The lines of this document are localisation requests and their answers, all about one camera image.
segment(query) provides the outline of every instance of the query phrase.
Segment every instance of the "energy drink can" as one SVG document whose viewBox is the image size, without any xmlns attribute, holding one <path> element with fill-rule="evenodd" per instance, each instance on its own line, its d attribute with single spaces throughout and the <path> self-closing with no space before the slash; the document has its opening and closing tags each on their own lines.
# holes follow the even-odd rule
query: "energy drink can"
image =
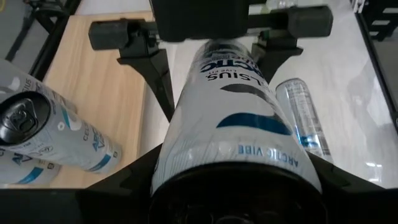
<svg viewBox="0 0 398 224">
<path fill-rule="evenodd" d="M 60 165 L 0 149 L 0 184 L 47 184 Z"/>
<path fill-rule="evenodd" d="M 54 99 L 26 91 L 0 104 L 0 147 L 90 172 L 109 172 L 121 147 Z"/>
<path fill-rule="evenodd" d="M 321 192 L 248 50 L 207 42 L 159 154 L 149 223 L 323 223 Z"/>
<path fill-rule="evenodd" d="M 61 103 L 77 113 L 76 106 L 34 77 L 19 70 L 7 60 L 0 59 L 0 102 L 23 91 L 36 91 Z"/>
<path fill-rule="evenodd" d="M 277 86 L 276 97 L 304 149 L 333 163 L 307 84 L 287 80 Z"/>
</svg>

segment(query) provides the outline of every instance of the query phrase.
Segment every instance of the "wooden surface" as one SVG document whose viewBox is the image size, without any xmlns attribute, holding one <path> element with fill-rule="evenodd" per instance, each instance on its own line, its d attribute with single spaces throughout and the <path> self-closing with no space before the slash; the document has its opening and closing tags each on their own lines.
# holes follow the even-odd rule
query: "wooden surface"
<svg viewBox="0 0 398 224">
<path fill-rule="evenodd" d="M 92 21 L 121 17 L 153 19 L 150 12 L 71 16 L 45 78 L 46 85 L 76 104 L 79 117 L 122 145 L 123 157 L 113 172 L 139 155 L 146 84 L 134 69 L 118 64 L 118 50 L 95 52 L 88 39 L 88 29 Z M 46 187 L 88 187 L 108 175 L 63 166 Z"/>
</svg>

